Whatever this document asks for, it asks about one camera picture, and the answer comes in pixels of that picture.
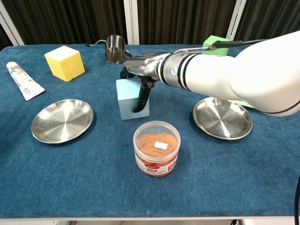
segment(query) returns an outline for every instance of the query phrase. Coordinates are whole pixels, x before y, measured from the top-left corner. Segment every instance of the metal plate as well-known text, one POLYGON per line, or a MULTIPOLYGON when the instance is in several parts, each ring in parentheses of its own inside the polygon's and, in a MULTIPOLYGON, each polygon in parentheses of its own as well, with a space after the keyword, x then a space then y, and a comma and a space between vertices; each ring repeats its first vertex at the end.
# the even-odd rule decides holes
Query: metal plate
POLYGON ((44 143, 62 143, 81 135, 93 121, 94 112, 87 103, 66 99, 47 106, 31 125, 33 136, 44 143))
POLYGON ((252 118, 244 107, 208 97, 193 109, 194 121, 205 133, 226 140, 245 137, 252 129, 252 118))

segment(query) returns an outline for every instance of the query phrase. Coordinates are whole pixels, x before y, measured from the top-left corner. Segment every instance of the red label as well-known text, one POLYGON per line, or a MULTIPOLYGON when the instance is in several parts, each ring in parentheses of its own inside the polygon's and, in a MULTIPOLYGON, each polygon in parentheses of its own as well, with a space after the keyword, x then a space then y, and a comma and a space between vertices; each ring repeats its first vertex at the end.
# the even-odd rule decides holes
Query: red label
POLYGON ((169 165, 169 170, 168 171, 170 171, 171 169, 173 169, 173 167, 175 166, 175 163, 176 163, 176 161, 174 161, 171 165, 169 165))
POLYGON ((155 169, 155 170, 159 169, 159 166, 150 166, 150 165, 146 165, 146 164, 145 164, 145 167, 148 167, 149 169, 155 169))

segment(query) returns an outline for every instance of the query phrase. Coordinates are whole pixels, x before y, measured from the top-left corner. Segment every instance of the toothpaste tube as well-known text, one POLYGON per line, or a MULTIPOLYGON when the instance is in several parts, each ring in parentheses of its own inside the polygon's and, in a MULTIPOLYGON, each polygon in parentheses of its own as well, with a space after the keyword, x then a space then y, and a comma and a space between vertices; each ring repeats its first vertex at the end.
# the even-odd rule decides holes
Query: toothpaste tube
POLYGON ((19 86, 26 101, 42 93, 45 89, 36 83, 17 63, 9 62, 6 65, 10 75, 19 86))

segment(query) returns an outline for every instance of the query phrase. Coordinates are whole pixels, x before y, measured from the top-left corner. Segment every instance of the black curtain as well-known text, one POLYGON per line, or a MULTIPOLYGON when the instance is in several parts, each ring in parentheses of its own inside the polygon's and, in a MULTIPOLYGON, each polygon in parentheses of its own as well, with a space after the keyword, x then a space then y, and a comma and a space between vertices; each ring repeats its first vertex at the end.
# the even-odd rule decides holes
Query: black curtain
POLYGON ((12 46, 13 44, 9 40, 7 34, 5 33, 3 27, 0 25, 0 51, 7 47, 7 46, 12 46))
POLYGON ((26 45, 127 42, 123 0, 2 0, 26 45))
POLYGON ((236 40, 274 38, 300 30, 300 0, 247 0, 236 40))
POLYGON ((236 0, 138 0, 140 44, 202 44, 225 38, 236 0))

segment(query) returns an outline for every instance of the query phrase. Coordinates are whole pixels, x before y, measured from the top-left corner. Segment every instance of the jar of rubber bands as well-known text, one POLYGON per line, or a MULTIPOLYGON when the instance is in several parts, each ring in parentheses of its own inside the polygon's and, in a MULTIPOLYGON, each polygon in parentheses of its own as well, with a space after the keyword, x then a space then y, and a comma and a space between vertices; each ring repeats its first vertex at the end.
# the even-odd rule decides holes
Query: jar of rubber bands
POLYGON ((133 143, 136 163, 145 174, 163 177, 174 169, 180 135, 171 124, 162 121, 145 123, 136 130, 133 143))

